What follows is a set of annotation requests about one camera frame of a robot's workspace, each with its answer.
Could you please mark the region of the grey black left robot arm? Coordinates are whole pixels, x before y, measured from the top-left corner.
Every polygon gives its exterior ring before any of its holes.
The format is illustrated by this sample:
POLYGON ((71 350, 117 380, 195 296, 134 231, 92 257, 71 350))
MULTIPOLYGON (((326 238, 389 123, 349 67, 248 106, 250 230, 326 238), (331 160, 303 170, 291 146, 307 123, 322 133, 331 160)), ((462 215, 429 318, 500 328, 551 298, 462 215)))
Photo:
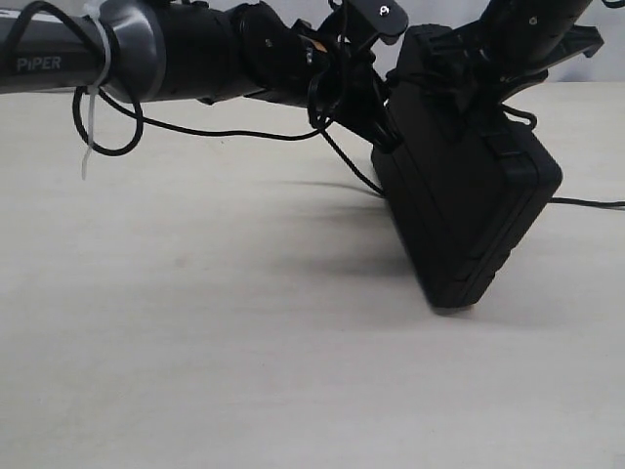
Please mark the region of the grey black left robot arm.
POLYGON ((225 11, 204 1, 92 1, 71 16, 34 1, 1 11, 5 94, 98 86, 142 103, 239 97, 304 108, 374 147, 400 135, 372 47, 394 44, 408 16, 394 1, 332 2, 319 25, 286 23, 264 1, 225 11))

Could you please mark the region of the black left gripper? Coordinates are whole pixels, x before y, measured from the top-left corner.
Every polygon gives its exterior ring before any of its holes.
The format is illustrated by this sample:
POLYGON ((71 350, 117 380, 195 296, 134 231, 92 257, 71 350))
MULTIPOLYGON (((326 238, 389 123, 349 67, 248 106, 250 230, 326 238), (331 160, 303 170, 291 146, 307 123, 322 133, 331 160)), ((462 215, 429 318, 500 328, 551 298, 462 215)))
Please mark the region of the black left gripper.
POLYGON ((316 48, 315 71, 307 83, 309 123, 322 136, 332 124, 353 132, 373 147, 395 149, 401 142, 388 117, 389 87, 375 70, 375 54, 347 38, 347 9, 333 9, 318 27, 298 19, 292 30, 316 48))

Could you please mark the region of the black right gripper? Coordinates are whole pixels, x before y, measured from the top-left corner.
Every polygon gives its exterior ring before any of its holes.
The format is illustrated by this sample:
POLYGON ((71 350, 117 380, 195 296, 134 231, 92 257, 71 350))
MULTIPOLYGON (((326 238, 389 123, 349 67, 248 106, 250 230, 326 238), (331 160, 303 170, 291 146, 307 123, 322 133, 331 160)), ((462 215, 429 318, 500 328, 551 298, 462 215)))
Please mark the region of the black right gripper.
POLYGON ((604 40, 593 26, 573 25, 549 32, 524 26, 488 27, 469 23, 427 40, 422 56, 426 87, 421 124, 444 142, 461 142, 470 106, 497 106, 540 84, 549 69, 578 55, 593 57, 604 40))

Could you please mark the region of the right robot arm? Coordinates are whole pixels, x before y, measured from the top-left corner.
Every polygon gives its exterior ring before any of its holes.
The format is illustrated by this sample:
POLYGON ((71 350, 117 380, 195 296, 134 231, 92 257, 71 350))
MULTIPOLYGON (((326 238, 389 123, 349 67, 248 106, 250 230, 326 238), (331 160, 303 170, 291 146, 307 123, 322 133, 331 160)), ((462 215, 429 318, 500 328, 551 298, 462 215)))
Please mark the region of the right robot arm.
POLYGON ((426 23, 414 31, 423 78, 424 133, 457 144, 471 127, 499 115, 528 130, 536 116, 507 105, 543 83, 549 70, 576 56, 593 57, 604 40, 578 24, 587 1, 491 1, 460 26, 426 23))

